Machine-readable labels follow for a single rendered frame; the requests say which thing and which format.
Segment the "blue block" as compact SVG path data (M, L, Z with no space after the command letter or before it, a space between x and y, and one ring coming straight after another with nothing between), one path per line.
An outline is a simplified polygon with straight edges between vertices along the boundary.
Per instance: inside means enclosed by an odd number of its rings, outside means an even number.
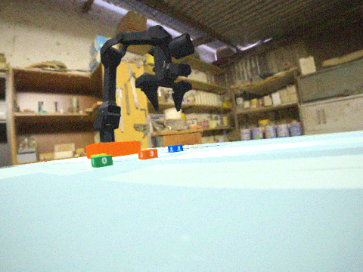
M183 151L183 146L181 144L168 146L168 151L169 151L169 153Z

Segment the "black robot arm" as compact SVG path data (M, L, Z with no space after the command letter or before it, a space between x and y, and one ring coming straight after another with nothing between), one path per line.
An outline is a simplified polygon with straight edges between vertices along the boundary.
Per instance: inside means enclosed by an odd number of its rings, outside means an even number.
M121 51L112 47L119 43L123 44ZM100 61L104 66L103 103L98 108L93 124L94 129L100 129L101 144L115 143L114 129L119 128L121 117L121 107L116 104L116 69L126 55L129 45L153 46L147 53L154 57L154 63L165 60L163 76L167 76L168 73L176 78L187 78L192 72L191 65L172 62L172 57L177 60L194 53L194 46L187 32L172 38L166 29L156 25L146 31L120 32L116 37L107 40L100 50Z

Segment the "green block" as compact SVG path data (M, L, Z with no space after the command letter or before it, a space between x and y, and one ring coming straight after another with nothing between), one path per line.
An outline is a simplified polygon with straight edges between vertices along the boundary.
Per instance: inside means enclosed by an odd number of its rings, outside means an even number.
M113 165L113 157L112 155L103 155L103 156L95 156L91 157L92 159L92 167L99 168L107 165Z

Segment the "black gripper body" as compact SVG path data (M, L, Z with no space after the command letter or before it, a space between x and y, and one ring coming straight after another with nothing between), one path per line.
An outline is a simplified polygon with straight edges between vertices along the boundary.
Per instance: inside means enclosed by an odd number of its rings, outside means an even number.
M139 76L135 80L135 87L142 89L143 87L149 84L160 84L161 87L172 88L173 92L179 91L183 88L192 90L192 83L189 81L181 80L179 82L174 82L176 79L175 76L168 74L167 76L163 76L163 63L165 60L158 60L154 63L154 68L152 71L155 72L154 74L144 73Z

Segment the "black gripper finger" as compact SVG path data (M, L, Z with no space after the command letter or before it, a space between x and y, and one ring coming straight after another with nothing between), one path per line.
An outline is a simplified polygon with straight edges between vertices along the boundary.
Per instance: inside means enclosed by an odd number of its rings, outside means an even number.
M183 88L179 91L172 93L172 97L173 97L175 108L176 108L177 112L180 111L181 105L182 105L182 99L183 99L185 93L188 91L189 91L189 89Z
M151 102L154 109L157 111L159 109L157 92L160 84L149 84L141 89Z

